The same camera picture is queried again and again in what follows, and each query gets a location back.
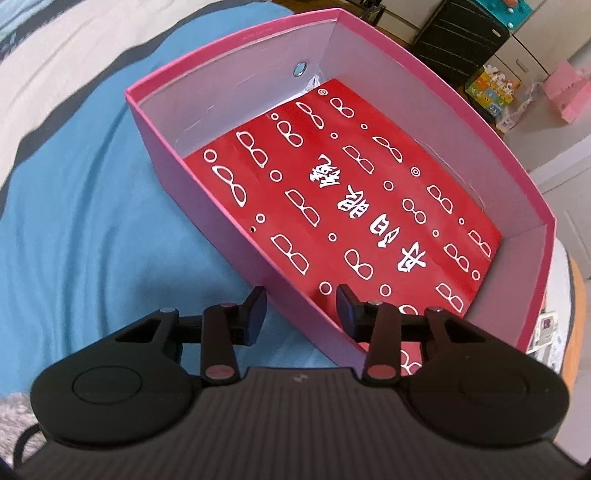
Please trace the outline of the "pink cardboard box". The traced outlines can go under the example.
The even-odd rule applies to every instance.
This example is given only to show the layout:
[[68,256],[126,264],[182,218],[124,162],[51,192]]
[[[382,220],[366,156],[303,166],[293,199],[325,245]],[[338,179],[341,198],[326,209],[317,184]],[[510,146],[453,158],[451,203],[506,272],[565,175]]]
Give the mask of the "pink cardboard box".
[[337,290],[440,306],[526,350],[555,220],[517,158],[430,68],[339,9],[273,20],[125,93],[164,190],[335,363]]

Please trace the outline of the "white Qunda remote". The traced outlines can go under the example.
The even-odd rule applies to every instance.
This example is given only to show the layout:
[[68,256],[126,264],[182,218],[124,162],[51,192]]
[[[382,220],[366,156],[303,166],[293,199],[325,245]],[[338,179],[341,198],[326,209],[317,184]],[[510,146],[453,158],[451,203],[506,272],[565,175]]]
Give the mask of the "white Qunda remote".
[[526,354],[561,373],[569,334],[569,320],[556,311],[542,312]]

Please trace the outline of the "red printed paper bag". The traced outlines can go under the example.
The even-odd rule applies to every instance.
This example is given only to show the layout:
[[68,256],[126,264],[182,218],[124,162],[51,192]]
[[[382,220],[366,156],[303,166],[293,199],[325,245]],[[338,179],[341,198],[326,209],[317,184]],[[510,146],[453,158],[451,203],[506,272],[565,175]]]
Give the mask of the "red printed paper bag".
[[395,122],[332,79],[182,157],[222,210],[332,326],[332,361],[360,368],[335,291],[407,314],[464,316],[502,235]]

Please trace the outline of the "striped bed sheet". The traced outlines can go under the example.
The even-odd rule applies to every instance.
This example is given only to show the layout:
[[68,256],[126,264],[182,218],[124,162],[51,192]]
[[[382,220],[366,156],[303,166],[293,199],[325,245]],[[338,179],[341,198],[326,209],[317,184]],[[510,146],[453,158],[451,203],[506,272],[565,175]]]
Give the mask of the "striped bed sheet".
[[[40,112],[69,62],[44,80],[18,78],[5,61],[1,147],[25,158],[12,171],[1,211],[1,393],[26,393],[50,365],[161,309],[196,315],[239,301],[252,288],[160,184],[126,100],[135,83],[239,31],[293,16],[270,2],[219,2],[157,38],[120,54],[65,99],[23,140],[19,117]],[[276,307],[242,367],[337,366]]]

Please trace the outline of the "white fluffy blanket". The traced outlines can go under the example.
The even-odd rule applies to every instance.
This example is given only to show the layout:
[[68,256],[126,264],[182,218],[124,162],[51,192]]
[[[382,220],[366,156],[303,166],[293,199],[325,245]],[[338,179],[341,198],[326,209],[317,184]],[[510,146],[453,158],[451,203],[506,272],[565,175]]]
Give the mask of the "white fluffy blanket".
[[0,435],[1,458],[13,467],[13,454],[20,436],[37,424],[29,395],[12,393],[1,398]]

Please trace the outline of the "colourful gift bag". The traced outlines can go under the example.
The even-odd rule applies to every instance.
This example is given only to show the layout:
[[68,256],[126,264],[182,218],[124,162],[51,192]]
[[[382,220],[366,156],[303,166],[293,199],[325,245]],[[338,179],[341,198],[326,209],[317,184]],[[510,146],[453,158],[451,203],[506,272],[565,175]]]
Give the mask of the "colourful gift bag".
[[498,117],[515,100],[521,82],[498,67],[486,64],[465,85],[466,94],[488,114]]

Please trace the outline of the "white plastic bag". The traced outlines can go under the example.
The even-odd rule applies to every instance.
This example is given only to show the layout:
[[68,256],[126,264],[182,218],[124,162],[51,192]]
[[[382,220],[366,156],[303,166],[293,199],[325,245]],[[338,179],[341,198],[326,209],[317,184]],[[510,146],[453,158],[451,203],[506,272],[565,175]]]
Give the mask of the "white plastic bag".
[[514,96],[513,102],[506,106],[496,118],[496,129],[501,134],[508,133],[519,123],[528,107],[542,94],[542,82],[533,82],[521,87]]

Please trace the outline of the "black suitcase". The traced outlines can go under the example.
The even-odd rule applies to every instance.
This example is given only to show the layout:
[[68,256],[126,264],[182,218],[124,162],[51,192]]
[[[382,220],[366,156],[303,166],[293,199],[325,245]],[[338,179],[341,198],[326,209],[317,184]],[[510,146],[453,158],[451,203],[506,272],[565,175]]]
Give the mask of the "black suitcase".
[[479,1],[443,1],[411,53],[453,88],[464,85],[509,39],[509,29]]

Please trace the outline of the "pink hanging bag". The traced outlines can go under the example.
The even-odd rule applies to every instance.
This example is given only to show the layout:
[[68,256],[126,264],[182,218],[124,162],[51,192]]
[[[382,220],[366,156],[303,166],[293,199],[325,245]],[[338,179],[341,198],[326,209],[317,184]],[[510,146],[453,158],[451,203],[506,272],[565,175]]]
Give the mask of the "pink hanging bag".
[[567,123],[573,123],[590,103],[590,68],[561,62],[543,84],[549,101]]

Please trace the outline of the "teal tote bag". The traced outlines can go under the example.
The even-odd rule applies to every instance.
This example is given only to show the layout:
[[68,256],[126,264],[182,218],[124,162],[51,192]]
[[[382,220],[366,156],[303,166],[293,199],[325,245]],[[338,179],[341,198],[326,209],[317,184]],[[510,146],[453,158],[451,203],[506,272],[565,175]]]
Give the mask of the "teal tote bag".
[[533,13],[526,1],[518,1],[514,6],[503,0],[477,0],[477,3],[511,31],[517,30]]

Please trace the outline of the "beige wardrobe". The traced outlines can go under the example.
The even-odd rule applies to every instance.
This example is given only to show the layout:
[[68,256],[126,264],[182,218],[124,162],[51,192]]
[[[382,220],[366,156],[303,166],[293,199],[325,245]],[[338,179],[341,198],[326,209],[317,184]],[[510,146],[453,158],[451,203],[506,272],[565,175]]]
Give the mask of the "beige wardrobe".
[[[380,26],[411,42],[439,7],[438,1],[384,1]],[[529,17],[517,26],[497,56],[519,73],[528,58],[547,74],[569,60],[580,66],[590,58],[590,3],[588,1],[530,1]]]

